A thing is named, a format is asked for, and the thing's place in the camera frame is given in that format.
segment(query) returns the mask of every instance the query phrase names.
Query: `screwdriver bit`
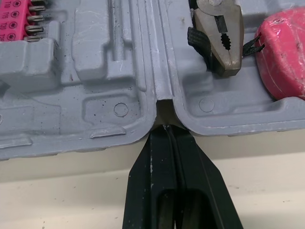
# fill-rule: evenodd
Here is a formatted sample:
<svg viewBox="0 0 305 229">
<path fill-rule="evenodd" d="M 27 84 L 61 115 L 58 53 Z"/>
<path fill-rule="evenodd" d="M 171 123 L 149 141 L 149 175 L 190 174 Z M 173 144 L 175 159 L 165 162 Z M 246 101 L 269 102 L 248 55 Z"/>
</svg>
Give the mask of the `screwdriver bit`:
<svg viewBox="0 0 305 229">
<path fill-rule="evenodd" d="M 32 12 L 40 12 L 40 11 L 45 11 L 46 7 L 45 6 L 30 6 L 29 11 Z"/>
<path fill-rule="evenodd" d="M 30 1 L 35 6 L 37 6 L 37 5 L 47 5 L 48 4 L 47 0 L 30 0 Z"/>
<path fill-rule="evenodd" d="M 40 21 L 44 21 L 44 18 L 42 15 L 35 15 L 35 16 L 29 16 L 27 17 L 27 20 L 29 23 L 31 22 L 40 22 Z"/>
<path fill-rule="evenodd" d="M 38 42 L 42 39 L 41 36 L 28 36 L 28 37 L 24 37 L 23 40 L 25 40 L 26 42 Z"/>
<path fill-rule="evenodd" d="M 41 25 L 28 25 L 28 26 L 25 27 L 25 31 L 28 34 L 43 32 L 43 27 Z"/>
</svg>

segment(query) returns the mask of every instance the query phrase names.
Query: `circular molded mark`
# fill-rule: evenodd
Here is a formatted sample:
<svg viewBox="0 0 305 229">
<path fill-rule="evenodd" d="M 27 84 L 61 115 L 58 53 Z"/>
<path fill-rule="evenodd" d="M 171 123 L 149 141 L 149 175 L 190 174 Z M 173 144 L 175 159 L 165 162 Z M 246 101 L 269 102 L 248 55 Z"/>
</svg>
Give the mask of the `circular molded mark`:
<svg viewBox="0 0 305 229">
<path fill-rule="evenodd" d="M 199 107 L 204 112 L 211 112 L 214 109 L 214 102 L 212 99 L 202 99 L 199 102 Z"/>
<path fill-rule="evenodd" d="M 212 6 L 218 6 L 223 2 L 223 0 L 208 0 L 208 1 Z"/>
<path fill-rule="evenodd" d="M 124 103 L 116 104 L 114 107 L 114 113 L 118 117 L 124 117 L 128 113 L 128 106 Z"/>
</svg>

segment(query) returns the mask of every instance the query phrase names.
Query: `gray plastic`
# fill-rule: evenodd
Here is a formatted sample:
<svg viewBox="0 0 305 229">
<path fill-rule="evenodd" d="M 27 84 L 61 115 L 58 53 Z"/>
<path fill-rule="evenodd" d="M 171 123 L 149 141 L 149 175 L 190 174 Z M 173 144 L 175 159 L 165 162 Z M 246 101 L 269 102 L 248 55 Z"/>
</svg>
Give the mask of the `gray plastic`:
<svg viewBox="0 0 305 229">
<path fill-rule="evenodd" d="M 245 42 L 303 0 L 241 0 Z M 0 42 L 0 159 L 92 151 L 149 132 L 156 102 L 201 135 L 305 127 L 305 102 L 273 101 L 254 57 L 237 76 L 206 71 L 187 44 L 188 0 L 50 0 L 44 39 Z"/>
</svg>

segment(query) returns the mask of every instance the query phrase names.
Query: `plastic tool case insert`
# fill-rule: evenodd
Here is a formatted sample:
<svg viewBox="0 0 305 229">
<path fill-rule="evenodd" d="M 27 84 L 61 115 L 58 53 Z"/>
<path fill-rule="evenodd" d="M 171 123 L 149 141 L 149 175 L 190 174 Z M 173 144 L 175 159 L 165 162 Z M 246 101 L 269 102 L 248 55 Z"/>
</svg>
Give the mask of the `plastic tool case insert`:
<svg viewBox="0 0 305 229">
<path fill-rule="evenodd" d="M 245 42 L 268 15 L 305 5 L 238 3 Z M 49 0 L 40 15 L 42 40 L 0 42 L 0 159 L 135 142 L 164 99 L 201 135 L 305 127 L 305 102 L 275 102 L 254 56 L 234 77 L 206 71 L 187 43 L 188 0 Z"/>
</svg>

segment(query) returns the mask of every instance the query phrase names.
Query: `white surface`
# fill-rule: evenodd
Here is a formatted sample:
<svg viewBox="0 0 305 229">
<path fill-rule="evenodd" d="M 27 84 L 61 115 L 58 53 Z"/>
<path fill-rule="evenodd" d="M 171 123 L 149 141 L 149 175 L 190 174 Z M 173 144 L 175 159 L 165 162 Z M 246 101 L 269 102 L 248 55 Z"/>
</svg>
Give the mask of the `white surface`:
<svg viewBox="0 0 305 229">
<path fill-rule="evenodd" d="M 305 130 L 197 137 L 245 229 L 305 228 Z M 0 162 L 1 229 L 119 229 L 145 140 L 92 153 Z"/>
</svg>

